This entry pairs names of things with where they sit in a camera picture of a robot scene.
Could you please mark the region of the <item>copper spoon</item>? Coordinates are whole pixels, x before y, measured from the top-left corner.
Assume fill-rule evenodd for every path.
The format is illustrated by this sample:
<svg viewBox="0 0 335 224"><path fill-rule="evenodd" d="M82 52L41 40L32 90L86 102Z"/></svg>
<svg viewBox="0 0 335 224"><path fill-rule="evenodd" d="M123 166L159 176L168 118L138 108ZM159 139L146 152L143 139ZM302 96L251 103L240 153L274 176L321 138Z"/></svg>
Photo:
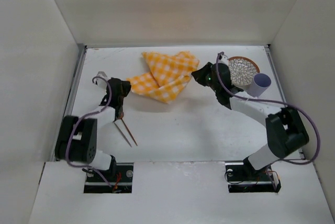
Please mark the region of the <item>copper spoon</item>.
<svg viewBox="0 0 335 224"><path fill-rule="evenodd" d="M123 119L124 120L124 113L122 113L122 115L121 115L121 117L120 117L120 119ZM134 138L134 136L133 136L133 134L132 134L132 132L130 131L130 129L128 130L127 132L128 132L128 134L129 134L129 136L130 136L130 138L132 139L132 141L134 142L134 144L135 144L135 146L138 146L138 143L137 143L137 141L135 140L135 138Z"/></svg>

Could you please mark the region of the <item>floral patterned plate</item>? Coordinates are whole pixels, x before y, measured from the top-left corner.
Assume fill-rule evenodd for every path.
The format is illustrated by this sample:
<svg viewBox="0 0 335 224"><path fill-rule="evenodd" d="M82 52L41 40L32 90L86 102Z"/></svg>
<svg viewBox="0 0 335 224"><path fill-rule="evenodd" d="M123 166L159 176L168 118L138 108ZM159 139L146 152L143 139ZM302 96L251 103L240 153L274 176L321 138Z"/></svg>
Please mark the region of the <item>floral patterned plate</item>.
<svg viewBox="0 0 335 224"><path fill-rule="evenodd" d="M260 72L257 64L246 57L230 57L228 59L231 82L239 88L248 88L256 74Z"/></svg>

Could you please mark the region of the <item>yellow white checkered cloth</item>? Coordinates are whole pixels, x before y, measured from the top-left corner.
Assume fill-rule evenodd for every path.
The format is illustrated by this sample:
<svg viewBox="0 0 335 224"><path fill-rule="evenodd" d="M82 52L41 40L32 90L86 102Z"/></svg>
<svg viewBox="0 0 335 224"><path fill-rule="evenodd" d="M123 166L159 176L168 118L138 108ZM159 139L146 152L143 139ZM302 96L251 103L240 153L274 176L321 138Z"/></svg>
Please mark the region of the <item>yellow white checkered cloth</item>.
<svg viewBox="0 0 335 224"><path fill-rule="evenodd" d="M127 79L131 83L131 91L166 104L176 99L199 65L199 59L189 51L175 55L143 52L142 57L150 71Z"/></svg>

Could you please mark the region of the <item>silver copper fork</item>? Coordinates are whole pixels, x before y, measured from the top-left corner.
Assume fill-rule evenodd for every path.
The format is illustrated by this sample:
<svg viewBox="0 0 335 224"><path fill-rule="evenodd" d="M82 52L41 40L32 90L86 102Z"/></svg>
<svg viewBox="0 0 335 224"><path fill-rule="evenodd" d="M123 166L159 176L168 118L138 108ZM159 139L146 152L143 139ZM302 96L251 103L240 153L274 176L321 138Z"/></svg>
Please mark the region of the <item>silver copper fork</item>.
<svg viewBox="0 0 335 224"><path fill-rule="evenodd" d="M124 124L126 130L128 131L129 129L128 129L128 127L127 127L125 121L124 121L123 119L120 119L120 121ZM127 138L126 135L123 133L123 131L121 130L121 128L117 125L116 121L114 121L114 125L115 125L115 127L117 128L117 130L119 131L119 133L121 134L121 136L124 138L124 140L128 143L128 145L129 145L130 147L132 147L132 145L131 145L131 143L129 142L128 138Z"/></svg>

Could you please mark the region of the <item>lavender cup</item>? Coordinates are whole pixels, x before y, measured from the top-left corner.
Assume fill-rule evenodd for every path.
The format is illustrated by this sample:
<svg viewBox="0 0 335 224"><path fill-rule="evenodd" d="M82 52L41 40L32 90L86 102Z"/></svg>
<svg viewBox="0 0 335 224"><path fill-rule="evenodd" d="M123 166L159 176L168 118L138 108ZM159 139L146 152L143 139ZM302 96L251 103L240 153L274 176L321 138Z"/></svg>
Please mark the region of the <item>lavender cup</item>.
<svg viewBox="0 0 335 224"><path fill-rule="evenodd" d="M257 73L247 89L247 93L252 97L260 97L272 84L270 77L264 73Z"/></svg>

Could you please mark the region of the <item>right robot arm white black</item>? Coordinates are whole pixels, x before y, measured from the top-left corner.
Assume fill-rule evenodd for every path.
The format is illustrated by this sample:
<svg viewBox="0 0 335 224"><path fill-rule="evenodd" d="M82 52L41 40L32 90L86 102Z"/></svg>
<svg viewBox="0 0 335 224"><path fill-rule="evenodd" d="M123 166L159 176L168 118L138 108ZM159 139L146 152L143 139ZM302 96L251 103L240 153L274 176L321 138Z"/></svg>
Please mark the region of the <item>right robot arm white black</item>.
<svg viewBox="0 0 335 224"><path fill-rule="evenodd" d="M267 144L243 160L243 170L254 175L272 163L282 160L309 142L309 136L298 111L290 106L259 103L231 82L226 64L208 62L192 72L194 80L210 87L217 101L230 110L240 112L266 128Z"/></svg>

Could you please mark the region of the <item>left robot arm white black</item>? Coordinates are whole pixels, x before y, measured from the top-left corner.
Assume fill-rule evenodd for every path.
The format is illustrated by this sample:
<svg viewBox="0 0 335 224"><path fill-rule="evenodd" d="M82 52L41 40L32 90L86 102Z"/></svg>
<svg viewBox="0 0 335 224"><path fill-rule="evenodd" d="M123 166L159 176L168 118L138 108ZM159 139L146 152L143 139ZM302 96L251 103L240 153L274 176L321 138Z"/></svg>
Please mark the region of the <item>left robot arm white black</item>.
<svg viewBox="0 0 335 224"><path fill-rule="evenodd" d="M92 82L105 89L105 95L96 109L81 117L67 115L62 119L54 155L71 167L84 172L93 171L103 181L116 176L116 159L97 149L98 131L105 125L124 117L124 98L131 91L131 83L118 78L95 76Z"/></svg>

